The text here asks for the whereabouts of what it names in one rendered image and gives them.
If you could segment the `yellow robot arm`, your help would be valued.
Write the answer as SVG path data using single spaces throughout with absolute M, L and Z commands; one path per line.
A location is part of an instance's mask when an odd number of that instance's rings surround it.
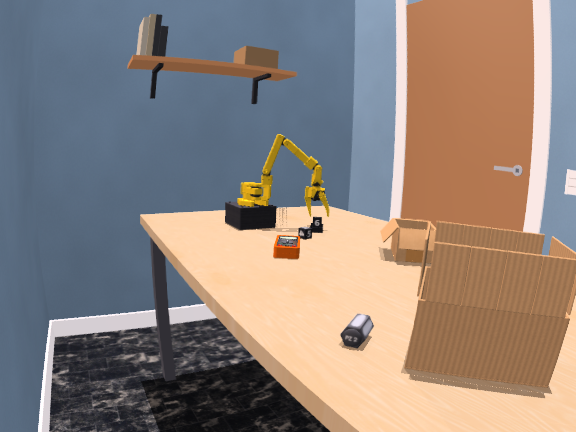
M 311 186 L 321 187 L 321 184 L 323 184 L 323 180 L 321 180 L 322 167 L 318 164 L 318 162 L 312 157 L 310 158 L 307 157 L 290 140 L 285 139 L 284 136 L 278 134 L 273 144 L 273 147 L 270 151 L 266 164 L 264 166 L 261 183 L 254 183 L 254 186 L 253 183 L 243 183 L 243 190 L 242 190 L 243 198 L 238 198 L 238 201 L 240 199 L 239 205 L 252 207 L 254 206 L 255 203 L 258 205 L 268 206 L 268 199 L 270 199 L 271 197 L 271 185 L 273 181 L 273 175 L 271 175 L 272 181 L 270 176 L 271 169 L 273 167 L 273 166 L 271 167 L 271 165 L 273 165 L 275 162 L 275 159 L 277 157 L 276 155 L 278 154 L 279 149 L 281 147 L 280 145 L 287 147 L 294 155 L 296 155 L 303 163 L 305 163 L 304 165 L 307 166 L 310 170 L 315 166 L 313 168 L 314 173 L 312 175 Z M 260 187 L 264 188 L 264 194 L 262 197 L 260 196 L 263 193 L 263 189 Z M 254 203 L 250 202 L 253 200 Z

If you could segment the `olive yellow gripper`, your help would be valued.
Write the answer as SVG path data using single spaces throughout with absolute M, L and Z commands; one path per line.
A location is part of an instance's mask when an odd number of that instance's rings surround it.
M 323 190 L 319 190 L 319 189 L 323 189 Z M 329 206 L 325 197 L 325 189 L 324 188 L 320 188 L 320 187 L 306 187 L 305 189 L 305 201 L 306 201 L 306 205 L 307 205 L 307 209 L 309 212 L 309 216 L 311 217 L 311 200 L 313 201 L 320 201 L 323 203 L 325 209 L 326 209 L 326 213 L 327 213 L 327 217 L 329 217 Z

